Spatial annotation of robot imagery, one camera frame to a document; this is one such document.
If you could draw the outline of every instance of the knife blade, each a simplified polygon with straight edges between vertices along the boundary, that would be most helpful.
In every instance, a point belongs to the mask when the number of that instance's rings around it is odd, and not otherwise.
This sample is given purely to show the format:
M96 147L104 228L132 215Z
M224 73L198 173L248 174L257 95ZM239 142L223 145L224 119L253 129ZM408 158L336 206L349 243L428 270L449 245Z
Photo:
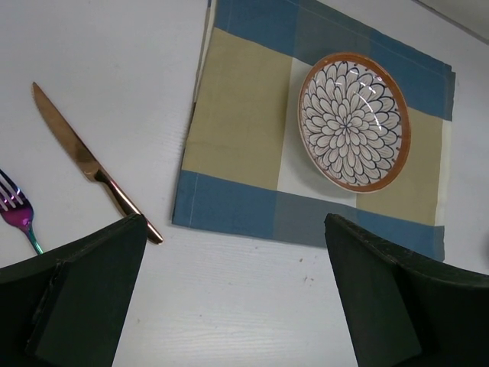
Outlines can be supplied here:
M97 161L82 139L72 129L68 121L61 115L56 106L47 98L46 94L44 94L36 83L32 83L32 94L37 109L39 109L39 113L47 126L85 177L92 182L103 184L123 215L132 213L142 214L119 185L110 177L105 168ZM164 241L162 235L148 220L147 237L150 241L157 244Z

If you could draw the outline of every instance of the table surface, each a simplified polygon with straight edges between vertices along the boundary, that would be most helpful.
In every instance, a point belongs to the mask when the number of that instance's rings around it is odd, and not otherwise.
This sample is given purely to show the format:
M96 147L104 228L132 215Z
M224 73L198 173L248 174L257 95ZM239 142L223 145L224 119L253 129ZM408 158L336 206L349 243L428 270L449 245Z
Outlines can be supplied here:
M326 3L454 67L446 261L487 272L489 48L412 2ZM166 237L147 246L114 366L356 365L326 250L170 224L206 6L2 2L0 165L45 250L120 218L48 131L36 81ZM0 223L0 236L0 267L34 255L20 231Z

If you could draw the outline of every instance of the flower petal design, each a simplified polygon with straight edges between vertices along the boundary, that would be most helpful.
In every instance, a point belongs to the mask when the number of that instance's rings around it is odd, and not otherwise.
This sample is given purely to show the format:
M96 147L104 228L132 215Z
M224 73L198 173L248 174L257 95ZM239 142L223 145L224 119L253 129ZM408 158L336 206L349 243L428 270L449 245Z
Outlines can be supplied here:
M338 182L375 184L397 162L405 112L385 79L361 63L340 60L305 84L299 118L306 147Z

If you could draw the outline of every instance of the blue and beige cloth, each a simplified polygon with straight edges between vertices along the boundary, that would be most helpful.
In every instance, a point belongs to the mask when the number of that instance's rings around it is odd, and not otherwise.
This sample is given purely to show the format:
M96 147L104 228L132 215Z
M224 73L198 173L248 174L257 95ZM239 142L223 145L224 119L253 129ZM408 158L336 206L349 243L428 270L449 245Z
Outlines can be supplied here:
M329 182L300 140L300 87L336 52L377 61L409 107L409 157L376 193ZM323 247L324 218L337 213L442 260L454 85L449 65L318 1L219 0L173 223Z

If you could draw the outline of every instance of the beige fabric square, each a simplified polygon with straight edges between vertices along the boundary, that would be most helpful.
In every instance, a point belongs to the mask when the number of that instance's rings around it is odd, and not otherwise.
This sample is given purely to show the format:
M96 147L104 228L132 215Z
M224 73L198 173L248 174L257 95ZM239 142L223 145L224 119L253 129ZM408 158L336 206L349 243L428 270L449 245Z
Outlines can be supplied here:
M182 169L276 190L291 65L214 28Z
M376 193L357 196L357 208L434 226L442 156L443 120L408 109L411 149L399 176Z

